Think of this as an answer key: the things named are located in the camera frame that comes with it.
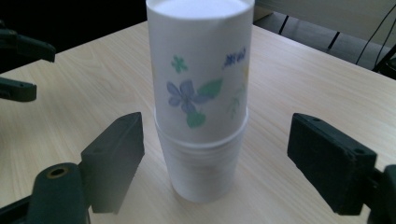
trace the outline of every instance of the stacked paper cups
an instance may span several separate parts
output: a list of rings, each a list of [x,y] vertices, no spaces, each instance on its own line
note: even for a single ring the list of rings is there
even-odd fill
[[[155,119],[176,192],[224,195],[248,122],[254,0],[148,0]]]

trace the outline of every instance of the white paper cup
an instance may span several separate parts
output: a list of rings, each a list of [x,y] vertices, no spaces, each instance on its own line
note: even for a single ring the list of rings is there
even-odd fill
[[[181,197],[209,203],[229,191],[247,123],[248,116],[228,138],[201,145],[172,139],[157,124],[168,174]]]
[[[187,200],[226,193],[248,120],[254,0],[147,0],[155,119]]]
[[[172,138],[211,143],[241,127],[253,7],[254,0],[147,1],[157,120]]]

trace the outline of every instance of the black cable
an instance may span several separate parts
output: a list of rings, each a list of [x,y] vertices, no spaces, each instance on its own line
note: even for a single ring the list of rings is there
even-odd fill
[[[384,46],[385,46],[385,45],[387,44],[387,42],[388,42],[389,36],[390,36],[390,34],[392,33],[392,30],[393,30],[393,27],[395,26],[395,23],[396,23],[396,18],[395,18],[395,20],[393,21],[392,27],[390,27],[390,30],[389,30],[388,35],[387,35],[387,38],[385,39],[384,43],[382,44],[381,50],[378,52],[378,55],[376,56],[375,65],[376,65],[376,63],[378,62],[378,58],[379,58],[379,55],[380,55],[381,52],[382,52],[382,49],[384,48]]]
[[[384,17],[384,19],[382,19],[382,21],[379,23],[378,27],[376,27],[376,30],[374,31],[374,33],[372,34],[372,36],[370,37],[370,39],[367,41],[366,45],[364,46],[363,50],[361,51],[361,55],[363,54],[363,52],[366,50],[367,45],[370,43],[370,41],[373,39],[373,37],[375,36],[376,32],[379,30],[379,28],[381,27],[382,23],[384,22],[384,20],[388,17],[388,15],[390,14],[390,12],[393,11],[393,9],[396,8],[396,4],[390,9],[390,11],[387,13],[387,15]],[[358,64],[359,60],[361,59],[361,55],[359,55],[358,60],[356,61],[355,64]]]

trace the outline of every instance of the screw hole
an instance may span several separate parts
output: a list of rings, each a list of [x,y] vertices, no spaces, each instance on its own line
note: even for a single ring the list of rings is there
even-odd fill
[[[65,174],[67,174],[67,172],[68,172],[67,167],[64,167],[64,166],[56,167],[47,173],[47,178],[49,178],[49,179],[59,178]]]

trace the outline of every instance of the light wood tabletop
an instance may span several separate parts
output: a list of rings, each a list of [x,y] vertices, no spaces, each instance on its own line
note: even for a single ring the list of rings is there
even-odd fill
[[[141,112],[143,157],[117,215],[92,223],[366,223],[340,217],[287,156],[291,117],[323,119],[396,163],[396,82],[280,35],[253,27],[249,122],[227,195],[213,203],[177,196],[153,118],[147,22],[2,77],[37,85],[31,103],[0,100],[0,207],[31,194],[47,167],[81,161],[81,151],[115,119]]]

